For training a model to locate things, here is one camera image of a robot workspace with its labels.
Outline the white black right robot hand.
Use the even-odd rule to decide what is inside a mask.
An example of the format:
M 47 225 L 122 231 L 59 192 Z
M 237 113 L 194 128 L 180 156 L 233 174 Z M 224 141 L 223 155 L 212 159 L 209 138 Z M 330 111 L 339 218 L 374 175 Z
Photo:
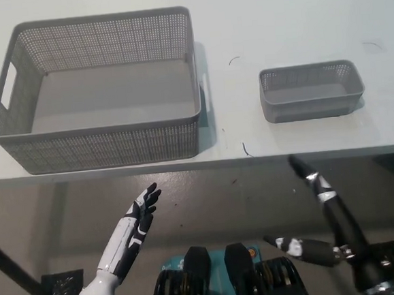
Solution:
M 297 177 L 316 196 L 335 243 L 271 235 L 264 236 L 263 240 L 303 262 L 332 267 L 341 260 L 347 261 L 352 267 L 354 285 L 359 292 L 367 292 L 385 282 L 384 271 L 371 245 L 333 186 L 316 168 L 301 158 L 291 155 L 288 162 Z

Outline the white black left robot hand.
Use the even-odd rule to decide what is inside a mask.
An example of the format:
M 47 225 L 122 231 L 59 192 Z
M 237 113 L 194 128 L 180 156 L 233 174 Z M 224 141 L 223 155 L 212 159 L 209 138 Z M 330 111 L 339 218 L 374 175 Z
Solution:
M 160 195 L 161 190 L 153 183 L 134 199 L 103 251 L 95 278 L 79 295 L 115 295 L 146 240 Z

